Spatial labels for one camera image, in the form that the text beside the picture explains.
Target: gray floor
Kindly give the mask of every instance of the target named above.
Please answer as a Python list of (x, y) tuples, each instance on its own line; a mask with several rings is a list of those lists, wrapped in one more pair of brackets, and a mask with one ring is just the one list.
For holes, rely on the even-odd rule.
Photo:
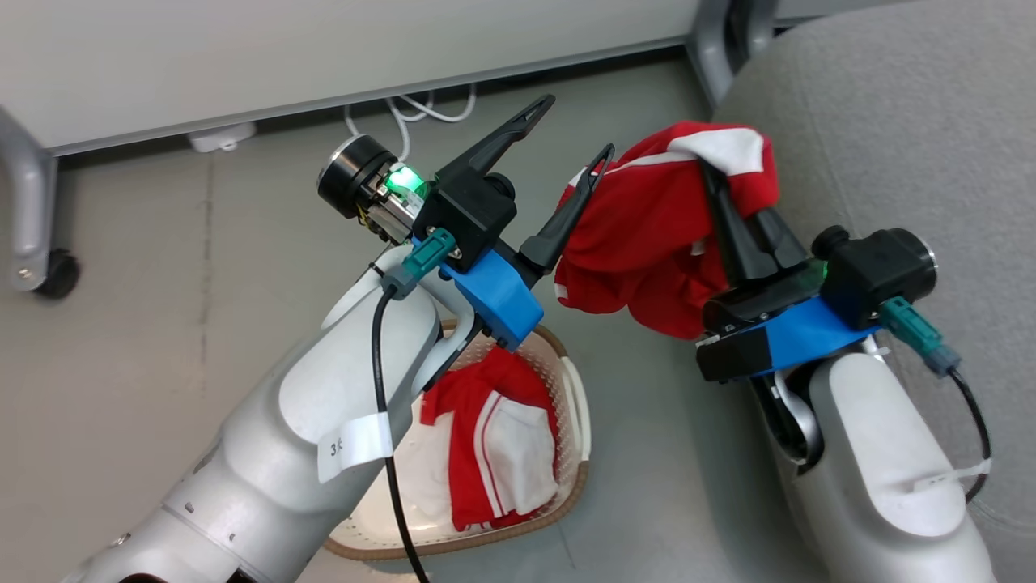
[[(439, 167), (544, 91), (557, 104), (498, 166), (518, 190), (512, 242), (543, 223), (604, 142), (624, 151), (702, 116), (685, 63), (655, 62), (484, 96), (464, 123), (412, 126), (410, 162)], [(387, 116), (358, 123), (397, 146)], [(382, 247), (314, 191), (345, 137), (328, 122), (261, 135), (233, 152), (165, 152), (63, 174), (59, 239), (83, 260), (79, 288), (45, 305), (0, 286), (0, 580), (60, 580), (141, 520)], [(4, 240), (8, 198), (0, 196)], [(554, 527), (428, 558), (435, 579), (817, 580), (747, 396), (703, 383), (688, 343), (625, 313), (562, 309), (549, 281), (536, 293), (586, 384), (587, 489)], [(405, 563), (321, 551), (301, 580), (412, 575)]]

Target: green led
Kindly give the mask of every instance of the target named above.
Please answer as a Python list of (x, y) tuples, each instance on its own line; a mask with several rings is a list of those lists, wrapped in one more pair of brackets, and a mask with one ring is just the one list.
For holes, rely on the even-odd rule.
[(385, 178), (385, 187), (406, 197), (409, 193), (428, 196), (428, 184), (409, 166), (400, 166)]

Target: white cord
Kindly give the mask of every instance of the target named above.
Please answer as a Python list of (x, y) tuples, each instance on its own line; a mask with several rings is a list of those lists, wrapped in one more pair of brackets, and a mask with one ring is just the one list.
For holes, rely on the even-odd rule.
[[(471, 115), (471, 111), (474, 110), (474, 83), (471, 83), (468, 86), (467, 104), (464, 106), (464, 111), (462, 111), (460, 115), (445, 115), (432, 109), (432, 106), (435, 105), (434, 91), (428, 92), (428, 98), (425, 99), (424, 104), (414, 100), (409, 95), (399, 95), (399, 97), (418, 110), (418, 113), (413, 115), (406, 115), (400, 111), (399, 107), (396, 105), (396, 97), (385, 97), (385, 103), (388, 105), (388, 111), (392, 112), (393, 119), (396, 120), (396, 126), (399, 127), (399, 135), (403, 139), (403, 151), (399, 154), (399, 161), (405, 162), (407, 156), (410, 155), (410, 132), (407, 129), (406, 124), (408, 122), (421, 121), (429, 116), (448, 123), (456, 123), (467, 119), (467, 117)], [(356, 123), (352, 120), (349, 106), (345, 106), (345, 126), (349, 128), (349, 132), (351, 132), (353, 136), (359, 134), (359, 129), (356, 128)]]

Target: red and white garment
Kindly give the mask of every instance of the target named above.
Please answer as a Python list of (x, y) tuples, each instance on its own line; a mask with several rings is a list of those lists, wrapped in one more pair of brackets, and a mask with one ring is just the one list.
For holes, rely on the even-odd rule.
[(699, 157), (726, 173), (742, 215), (777, 202), (770, 141), (755, 129), (681, 121), (650, 136), (605, 172), (569, 238), (554, 274), (563, 305), (591, 314), (629, 307), (659, 332), (701, 334), (701, 307), (727, 284), (709, 236)]
[(494, 348), (424, 396), (420, 424), (397, 453), (401, 494), (458, 531), (521, 523), (557, 492), (556, 436), (539, 376)]

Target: white basket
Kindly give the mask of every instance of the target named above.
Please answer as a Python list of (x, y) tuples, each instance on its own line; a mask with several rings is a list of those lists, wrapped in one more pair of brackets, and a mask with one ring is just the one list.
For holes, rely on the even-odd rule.
[[(443, 325), (447, 334), (453, 325)], [(479, 336), (452, 369), (478, 362), (494, 347), (492, 340)], [(512, 538), (554, 524), (572, 509), (582, 493), (588, 471), (589, 414), (582, 381), (565, 347), (546, 328), (538, 326), (518, 348), (518, 356), (536, 371), (550, 392), (557, 415), (557, 494), (528, 521), (498, 530), (457, 532), (453, 526), (437, 525), (413, 504), (404, 500), (410, 536), (421, 555), (449, 553)], [(352, 516), (332, 532), (324, 548), (354, 560), (390, 560), (406, 557), (388, 497), (384, 470), (367, 491)]]

